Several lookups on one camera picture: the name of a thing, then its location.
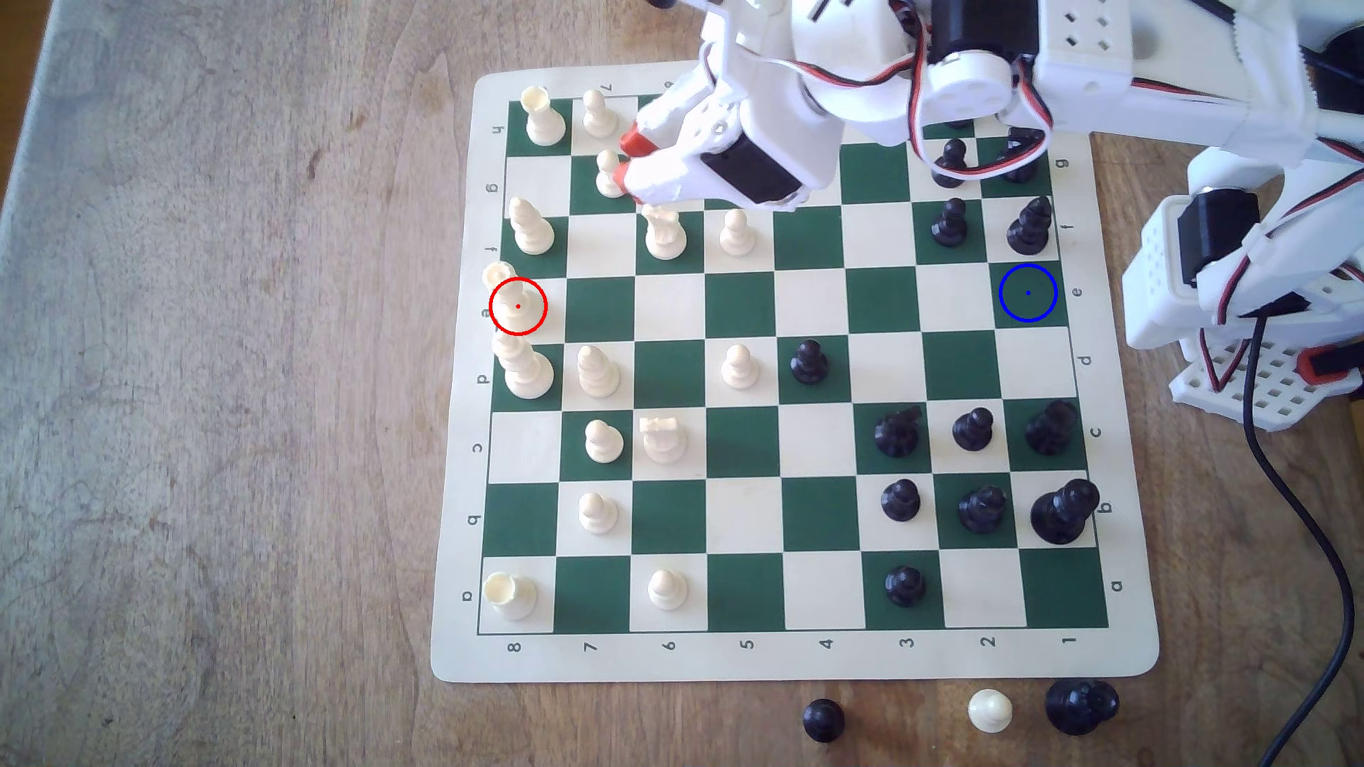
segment chessboard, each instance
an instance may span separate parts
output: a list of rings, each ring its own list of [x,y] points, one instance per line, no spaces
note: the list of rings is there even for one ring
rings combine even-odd
[[[756,244],[731,257],[719,201],[678,212],[686,247],[653,258],[626,195],[596,188],[596,156],[615,149],[636,111],[690,63],[488,75],[473,94],[465,235],[456,313],[445,509],[431,665],[456,682],[805,678],[1121,677],[1158,654],[1155,610],[1088,139],[1056,135],[1026,183],[943,188],[906,146],[848,131],[839,175],[791,213],[749,210]],[[528,138],[522,89],[543,86],[567,130]],[[581,94],[599,89],[612,135],[582,126]],[[1007,128],[977,120],[929,128],[941,151],[992,160]],[[1005,237],[1030,199],[1054,221],[1037,255]],[[552,227],[539,255],[517,247],[509,202],[524,198]],[[930,227],[943,202],[966,203],[967,237],[943,247]],[[543,289],[543,323],[524,336],[554,368],[548,392],[513,396],[491,351],[484,269],[505,261]],[[817,340],[829,368],[814,385],[790,360]],[[595,345],[617,390],[587,396],[578,351]],[[758,364],[747,389],[720,377],[743,344]],[[1049,403],[1079,412],[1073,438],[1043,456],[1026,439]],[[892,412],[918,407],[918,446],[877,448]],[[962,449],[953,422],[994,418],[982,450]],[[641,418],[675,418],[687,435],[675,463],[651,460]],[[585,453],[592,420],[619,430],[623,452]],[[1080,536],[1045,542],[1038,498],[1076,478],[1102,502]],[[881,508],[911,479],[919,512]],[[1004,491],[989,534],[968,531],[959,502]],[[610,500],[604,534],[580,521],[584,494]],[[926,585],[911,607],[885,579],[903,566]],[[656,570],[682,576],[685,602],[660,609]],[[528,614],[490,605],[492,573],[529,583]],[[503,587],[510,581],[503,581]]]

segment black chess piece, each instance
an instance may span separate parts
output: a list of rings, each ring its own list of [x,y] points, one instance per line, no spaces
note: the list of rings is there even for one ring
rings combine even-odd
[[[892,459],[903,459],[919,446],[919,415],[918,405],[908,409],[892,412],[881,416],[876,422],[872,438],[876,448]]]
[[[963,450],[983,450],[994,437],[994,415],[986,408],[975,408],[952,422],[952,439]]]
[[[1045,197],[1028,201],[1027,207],[1009,224],[1004,239],[1019,255],[1037,255],[1046,247],[1052,233],[1052,202]]]
[[[966,203],[953,197],[943,203],[943,212],[929,228],[933,242],[943,247],[956,247],[966,242]]]
[[[1058,456],[1071,445],[1080,411],[1067,400],[1052,400],[1023,427],[1023,439],[1039,456]]]
[[[900,607],[918,605],[928,590],[923,573],[908,565],[895,568],[885,576],[885,598]]]
[[[1087,736],[1117,717],[1117,691],[1099,680],[1057,680],[1046,691],[1046,718],[1068,736]]]
[[[1084,532],[1097,508],[1099,489],[1088,479],[1072,479],[1033,502],[1033,530],[1042,540],[1065,546]]]
[[[828,697],[812,700],[801,714],[801,725],[816,742],[833,742],[843,734],[843,707]]]
[[[1004,521],[1005,501],[1003,490],[986,484],[958,502],[956,516],[966,530],[978,535],[989,535],[998,530],[1000,523]]]
[[[895,521],[910,521],[919,513],[919,489],[913,479],[896,479],[881,491],[881,510]]]
[[[943,157],[938,157],[933,164],[948,171],[966,171],[966,142],[959,138],[947,139],[947,143],[943,145]],[[933,173],[933,183],[945,190],[955,190],[962,186],[962,179]]]
[[[791,358],[791,375],[801,384],[818,384],[829,374],[829,358],[824,356],[820,343],[813,338],[801,341]]]

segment white chess piece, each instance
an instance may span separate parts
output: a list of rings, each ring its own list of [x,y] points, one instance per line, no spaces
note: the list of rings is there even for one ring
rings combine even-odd
[[[677,570],[655,570],[649,577],[649,602],[659,610],[677,610],[686,602],[686,576]]]
[[[756,242],[757,236],[749,227],[749,214],[739,209],[726,212],[724,228],[720,229],[720,250],[734,257],[747,255]]]
[[[521,108],[525,109],[525,135],[539,146],[559,143],[567,126],[563,115],[550,106],[550,91],[537,85],[521,91]]]
[[[492,573],[483,581],[483,598],[505,620],[520,621],[535,610],[535,581],[507,573]]]
[[[597,347],[578,349],[578,385],[589,397],[610,397],[621,386],[621,368]]]
[[[615,131],[617,116],[606,105],[602,91],[592,89],[582,94],[582,127],[592,138],[606,138]]]
[[[677,463],[686,453],[686,431],[675,418],[641,418],[640,439],[655,463]]]
[[[521,336],[494,332],[492,353],[506,371],[507,390],[522,400],[544,396],[554,384],[554,366]]]
[[[724,352],[720,379],[732,389],[747,389],[758,379],[758,360],[743,344],[734,344]]]
[[[533,205],[513,197],[507,203],[507,218],[516,232],[516,247],[527,255],[540,255],[554,244],[554,227],[540,216]]]
[[[966,715],[975,729],[983,733],[997,733],[1013,721],[1013,703],[997,689],[982,689],[966,704]]]
[[[597,493],[585,493],[578,498],[578,521],[582,523],[582,530],[592,535],[610,532],[618,516],[615,501],[610,498],[603,498]]]
[[[588,457],[599,464],[608,464],[621,457],[625,450],[625,437],[604,420],[593,420],[587,427]]]

